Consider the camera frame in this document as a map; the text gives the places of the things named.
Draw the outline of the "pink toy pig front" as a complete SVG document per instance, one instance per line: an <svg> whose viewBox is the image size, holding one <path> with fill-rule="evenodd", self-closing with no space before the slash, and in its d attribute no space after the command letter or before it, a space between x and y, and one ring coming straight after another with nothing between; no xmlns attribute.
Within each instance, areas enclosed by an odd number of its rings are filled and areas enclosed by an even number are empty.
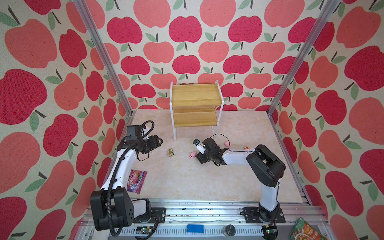
<svg viewBox="0 0 384 240"><path fill-rule="evenodd" d="M190 153L190 159L193 159L193 158L195 158L196 157L196 155L197 155L197 153L196 152L192 152L192 153Z"/></svg>

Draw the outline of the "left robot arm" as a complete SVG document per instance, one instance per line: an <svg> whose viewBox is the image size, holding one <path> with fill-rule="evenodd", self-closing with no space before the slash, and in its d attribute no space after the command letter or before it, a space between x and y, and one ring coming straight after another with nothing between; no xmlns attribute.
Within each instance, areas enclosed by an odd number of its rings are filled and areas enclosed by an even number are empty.
<svg viewBox="0 0 384 240"><path fill-rule="evenodd" d="M152 212L149 199L131 200L127 191L132 166L139 160L139 154L149 155L163 143L157 135L151 135L154 127L151 120L127 127L126 136L117 146L117 158L110 175L101 189L92 192L90 197L96 231L116 238L124 227L136 220L154 220L154 226L144 232L143 238L147 240L156 232L161 218Z"/></svg>

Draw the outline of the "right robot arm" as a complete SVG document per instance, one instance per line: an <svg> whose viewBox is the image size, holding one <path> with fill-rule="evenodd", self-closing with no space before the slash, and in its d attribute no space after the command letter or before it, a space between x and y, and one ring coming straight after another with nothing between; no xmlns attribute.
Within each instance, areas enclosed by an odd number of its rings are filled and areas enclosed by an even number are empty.
<svg viewBox="0 0 384 240"><path fill-rule="evenodd" d="M279 180L284 176L286 165L265 145L253 150L231 150L220 148L212 138L204 141L195 139L193 145L198 149L196 158L201 164L213 162L216 166L247 165L262 184L262 199L259 202L257 216L263 223L274 222L278 216Z"/></svg>

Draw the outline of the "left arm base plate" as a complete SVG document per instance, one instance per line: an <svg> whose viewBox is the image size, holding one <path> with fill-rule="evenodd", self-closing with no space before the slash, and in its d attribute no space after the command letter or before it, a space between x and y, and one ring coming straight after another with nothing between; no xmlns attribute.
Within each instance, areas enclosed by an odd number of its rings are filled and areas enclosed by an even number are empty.
<svg viewBox="0 0 384 240"><path fill-rule="evenodd" d="M154 224L156 222L156 218L153 217L153 215L157 215L158 222L160 224L164 224L166 217L166 208L152 208L151 213L149 215L142 215L134 219L134 224Z"/></svg>

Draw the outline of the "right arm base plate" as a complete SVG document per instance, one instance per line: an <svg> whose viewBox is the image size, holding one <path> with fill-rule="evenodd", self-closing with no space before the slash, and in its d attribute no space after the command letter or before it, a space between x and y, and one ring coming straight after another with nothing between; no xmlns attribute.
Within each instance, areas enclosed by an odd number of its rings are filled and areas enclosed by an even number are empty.
<svg viewBox="0 0 384 240"><path fill-rule="evenodd" d="M272 212L263 207L243 208L240 212L247 224L284 224L286 223L285 216L280 206L277 206Z"/></svg>

